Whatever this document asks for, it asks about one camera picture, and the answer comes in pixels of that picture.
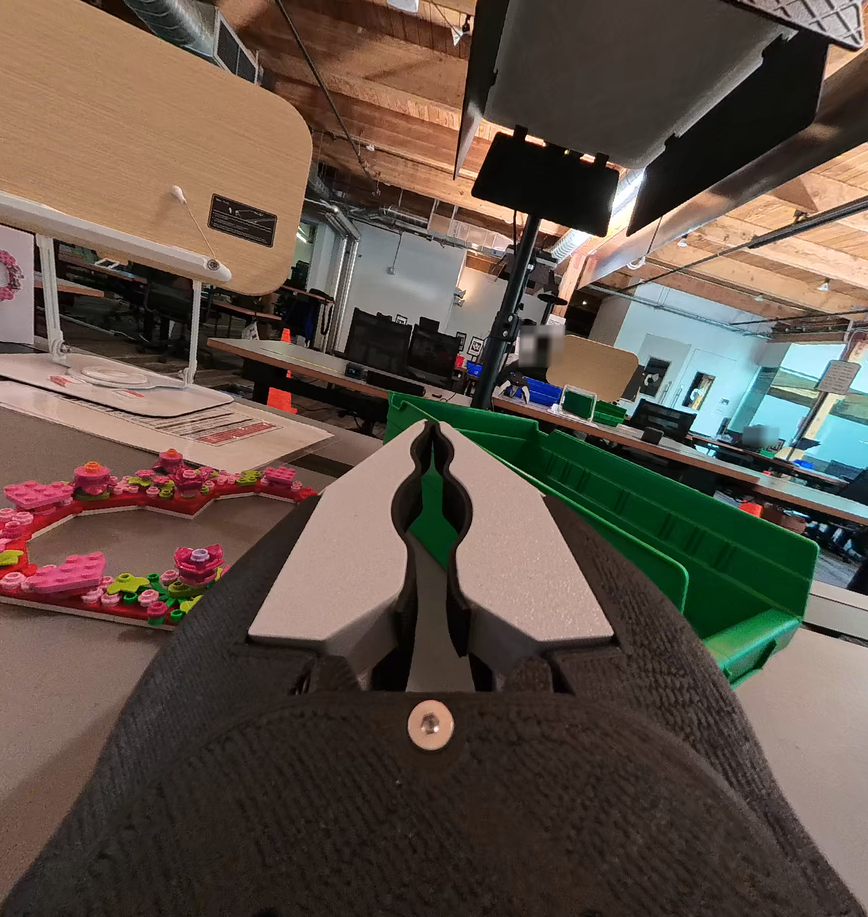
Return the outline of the black light stand pole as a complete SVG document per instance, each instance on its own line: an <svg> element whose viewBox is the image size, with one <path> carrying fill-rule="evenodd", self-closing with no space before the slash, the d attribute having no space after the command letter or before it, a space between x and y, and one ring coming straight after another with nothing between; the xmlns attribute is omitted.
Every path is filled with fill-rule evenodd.
<svg viewBox="0 0 868 917"><path fill-rule="evenodd" d="M519 299L525 286L529 263L540 228L540 217L531 213L524 224L523 233L514 246L514 261L507 288L493 325L486 338L481 359L481 374L472 397L472 407L489 411L493 406L493 392L497 374L510 346L517 327Z"/></svg>

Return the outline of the hanging paper sign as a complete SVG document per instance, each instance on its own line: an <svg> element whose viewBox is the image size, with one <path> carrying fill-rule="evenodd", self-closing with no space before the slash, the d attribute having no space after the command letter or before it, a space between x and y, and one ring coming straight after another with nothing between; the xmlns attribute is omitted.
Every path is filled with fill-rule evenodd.
<svg viewBox="0 0 868 917"><path fill-rule="evenodd" d="M857 361L828 361L815 390L825 395L846 396L861 368Z"/></svg>

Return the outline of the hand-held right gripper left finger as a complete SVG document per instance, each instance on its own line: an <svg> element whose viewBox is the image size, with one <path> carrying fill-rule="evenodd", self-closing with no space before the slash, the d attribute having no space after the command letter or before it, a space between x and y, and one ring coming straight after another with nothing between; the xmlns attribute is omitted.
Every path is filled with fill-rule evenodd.
<svg viewBox="0 0 868 917"><path fill-rule="evenodd" d="M406 689L417 625L406 536L423 507L434 428L415 423L314 499L250 641L340 658L378 691Z"/></svg>

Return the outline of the overhead softbox light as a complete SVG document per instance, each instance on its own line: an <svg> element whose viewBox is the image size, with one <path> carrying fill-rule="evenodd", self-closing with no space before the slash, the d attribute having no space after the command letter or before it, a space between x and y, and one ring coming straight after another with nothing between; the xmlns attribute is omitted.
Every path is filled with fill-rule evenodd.
<svg viewBox="0 0 868 917"><path fill-rule="evenodd" d="M863 6L478 2L454 176L488 121L473 198L603 236L637 173L634 235L810 128Z"/></svg>

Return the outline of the laminated paper sheet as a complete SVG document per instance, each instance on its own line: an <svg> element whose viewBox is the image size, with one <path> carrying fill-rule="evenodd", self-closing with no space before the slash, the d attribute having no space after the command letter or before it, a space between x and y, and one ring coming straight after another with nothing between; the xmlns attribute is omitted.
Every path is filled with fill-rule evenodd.
<svg viewBox="0 0 868 917"><path fill-rule="evenodd" d="M0 407L151 454L173 449L190 462L215 469L260 469L335 441L335 434L324 429L238 401L179 417L148 418L0 382Z"/></svg>

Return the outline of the silver ventilation duct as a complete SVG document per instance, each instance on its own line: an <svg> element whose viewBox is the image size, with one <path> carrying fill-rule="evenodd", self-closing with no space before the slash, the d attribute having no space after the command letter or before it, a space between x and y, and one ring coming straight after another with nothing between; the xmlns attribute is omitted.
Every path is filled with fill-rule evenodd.
<svg viewBox="0 0 868 917"><path fill-rule="evenodd" d="M261 85L258 55L246 48L217 6L198 1L124 1L153 35L222 70Z"/></svg>

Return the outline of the wooden tilt board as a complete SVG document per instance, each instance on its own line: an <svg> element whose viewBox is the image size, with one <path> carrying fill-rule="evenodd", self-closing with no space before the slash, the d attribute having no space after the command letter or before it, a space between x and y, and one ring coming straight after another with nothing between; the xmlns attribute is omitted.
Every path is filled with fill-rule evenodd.
<svg viewBox="0 0 868 917"><path fill-rule="evenodd" d="M546 380L557 388L578 388L613 403L623 397L637 367L638 358L632 352L565 335L561 354L552 358Z"/></svg>
<svg viewBox="0 0 868 917"><path fill-rule="evenodd" d="M307 124L268 90L84 2L0 2L0 200L183 249L203 281L287 278Z"/></svg>

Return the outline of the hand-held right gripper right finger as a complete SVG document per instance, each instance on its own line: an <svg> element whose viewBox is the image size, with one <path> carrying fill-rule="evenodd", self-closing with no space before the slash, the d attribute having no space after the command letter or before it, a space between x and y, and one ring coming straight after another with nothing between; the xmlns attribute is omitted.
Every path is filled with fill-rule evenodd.
<svg viewBox="0 0 868 917"><path fill-rule="evenodd" d="M490 692L526 659L609 648L614 629L558 519L576 513L446 422L432 428L441 509L455 529L448 558L451 642L474 687Z"/></svg>

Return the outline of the white board stand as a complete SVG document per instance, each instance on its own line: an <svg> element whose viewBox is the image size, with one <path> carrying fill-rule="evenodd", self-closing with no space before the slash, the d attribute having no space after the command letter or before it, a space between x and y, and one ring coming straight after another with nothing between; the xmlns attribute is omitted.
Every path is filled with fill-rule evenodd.
<svg viewBox="0 0 868 917"><path fill-rule="evenodd" d="M42 301L47 350L0 353L0 380L25 384L51 393L133 415L168 419L188 416L229 404L233 396L195 384L198 367L201 291L203 283L225 287L233 275L206 243L205 253L130 235L95 224L50 206L0 189L0 223L28 229L41 253ZM131 260L192 281L192 311L188 366L172 377L70 350L64 343L58 301L53 240L111 250Z"/></svg>

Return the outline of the black computer monitor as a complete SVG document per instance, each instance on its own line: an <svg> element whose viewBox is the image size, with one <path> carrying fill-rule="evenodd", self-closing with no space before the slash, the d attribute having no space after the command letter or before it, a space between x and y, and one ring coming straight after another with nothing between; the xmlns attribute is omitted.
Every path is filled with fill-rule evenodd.
<svg viewBox="0 0 868 917"><path fill-rule="evenodd" d="M415 325L406 358L408 376L425 384L450 389L461 349L461 338Z"/></svg>
<svg viewBox="0 0 868 917"><path fill-rule="evenodd" d="M413 327L388 316L352 311L344 359L380 373L405 376Z"/></svg>

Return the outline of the pink red lego heart build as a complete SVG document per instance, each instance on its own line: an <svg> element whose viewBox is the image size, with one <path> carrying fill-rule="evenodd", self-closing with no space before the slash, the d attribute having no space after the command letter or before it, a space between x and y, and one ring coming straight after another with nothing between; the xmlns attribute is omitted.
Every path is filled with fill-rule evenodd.
<svg viewBox="0 0 868 917"><path fill-rule="evenodd" d="M3 492L1 603L164 631L174 630L227 576L231 564L221 544L178 547L163 571L111 576L100 551L40 566L31 559L33 541L82 516L143 511L191 520L216 501L262 497L299 505L318 496L290 465L232 471L195 465L173 448L132 474L117 476L88 461L69 479L24 480Z"/></svg>

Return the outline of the background office desk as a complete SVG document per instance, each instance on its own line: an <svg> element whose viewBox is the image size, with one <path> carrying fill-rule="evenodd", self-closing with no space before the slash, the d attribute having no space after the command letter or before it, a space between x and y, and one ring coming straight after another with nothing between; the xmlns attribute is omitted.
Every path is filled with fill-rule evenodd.
<svg viewBox="0 0 868 917"><path fill-rule="evenodd" d="M284 391L355 417L358 431L367 436L385 423L391 393L471 405L463 394L281 341L209 338L207 347L242 359L243 377L254 385L257 403L266 405L271 389Z"/></svg>

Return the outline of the long background desk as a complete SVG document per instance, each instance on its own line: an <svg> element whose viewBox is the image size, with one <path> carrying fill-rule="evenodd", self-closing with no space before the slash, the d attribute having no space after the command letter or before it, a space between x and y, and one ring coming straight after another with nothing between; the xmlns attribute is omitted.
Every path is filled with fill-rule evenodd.
<svg viewBox="0 0 868 917"><path fill-rule="evenodd" d="M658 444L642 440L641 433L627 426L606 427L577 416L557 413L540 405L496 395L493 407L520 417L535 420L541 424L559 427L570 432L582 433L588 440L613 443L632 449L645 456L653 456L682 468L705 472L715 480L730 479L742 486L745 493L756 493L768 501L796 507L823 516L831 522L860 526L868 530L868 506L853 500L830 494L823 490L807 487L782 478L775 478L761 472L742 469L704 455L686 445L663 438ZM857 566L847 588L868 595L868 552Z"/></svg>

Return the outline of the blue plastic bin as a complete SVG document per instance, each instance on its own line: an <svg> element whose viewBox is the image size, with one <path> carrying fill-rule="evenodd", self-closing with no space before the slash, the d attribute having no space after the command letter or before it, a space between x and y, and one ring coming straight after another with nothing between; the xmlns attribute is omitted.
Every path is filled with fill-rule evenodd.
<svg viewBox="0 0 868 917"><path fill-rule="evenodd" d="M508 383L509 396L531 405L551 407L560 401L562 388L528 376L515 375Z"/></svg>

